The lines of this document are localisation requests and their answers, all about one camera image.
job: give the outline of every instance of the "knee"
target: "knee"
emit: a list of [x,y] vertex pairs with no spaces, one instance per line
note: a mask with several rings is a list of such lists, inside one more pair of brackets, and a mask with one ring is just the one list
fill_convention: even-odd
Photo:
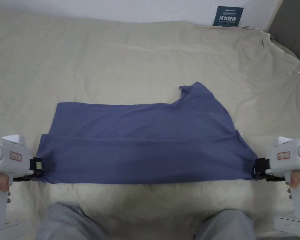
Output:
[[220,212],[218,214],[222,218],[229,218],[229,219],[244,219],[246,221],[251,222],[251,219],[248,218],[242,211],[235,210],[235,209],[228,209]]

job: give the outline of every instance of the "white wall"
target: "white wall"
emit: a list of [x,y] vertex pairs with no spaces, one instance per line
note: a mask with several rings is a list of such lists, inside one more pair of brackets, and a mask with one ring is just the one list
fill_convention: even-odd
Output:
[[0,0],[1,5],[62,16],[122,22],[186,20],[211,26],[218,6],[244,8],[239,26],[266,29],[282,0]]

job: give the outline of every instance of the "red label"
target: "red label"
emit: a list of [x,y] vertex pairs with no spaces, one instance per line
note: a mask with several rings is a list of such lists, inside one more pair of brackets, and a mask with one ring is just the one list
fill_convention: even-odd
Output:
[[10,159],[22,162],[22,155],[16,152],[10,152]]
[[280,152],[280,153],[278,153],[278,160],[289,159],[289,158],[290,158],[290,152]]

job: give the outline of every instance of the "wrinkled fabric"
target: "wrinkled fabric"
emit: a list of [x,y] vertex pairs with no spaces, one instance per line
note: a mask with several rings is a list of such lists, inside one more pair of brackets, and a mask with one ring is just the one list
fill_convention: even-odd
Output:
[[201,83],[173,104],[59,103],[41,137],[49,183],[155,184],[252,179],[257,158]]

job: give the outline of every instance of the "gray wall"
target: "gray wall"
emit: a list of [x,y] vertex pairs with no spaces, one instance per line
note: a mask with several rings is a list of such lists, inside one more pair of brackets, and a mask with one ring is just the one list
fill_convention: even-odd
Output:
[[273,19],[269,33],[300,59],[300,0],[284,0]]

